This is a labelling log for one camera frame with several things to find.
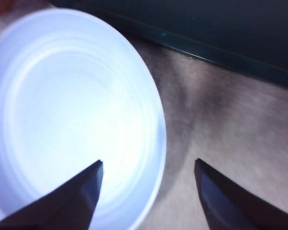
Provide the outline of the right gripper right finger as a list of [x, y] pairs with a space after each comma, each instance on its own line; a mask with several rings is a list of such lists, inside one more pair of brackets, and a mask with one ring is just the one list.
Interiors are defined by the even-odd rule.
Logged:
[[288, 230], [288, 213], [250, 193], [201, 159], [194, 176], [211, 230]]

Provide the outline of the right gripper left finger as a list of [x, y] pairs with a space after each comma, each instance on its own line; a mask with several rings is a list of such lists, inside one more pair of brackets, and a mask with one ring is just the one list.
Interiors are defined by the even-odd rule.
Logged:
[[87, 230], [99, 200], [97, 160], [57, 189], [0, 221], [0, 230]]

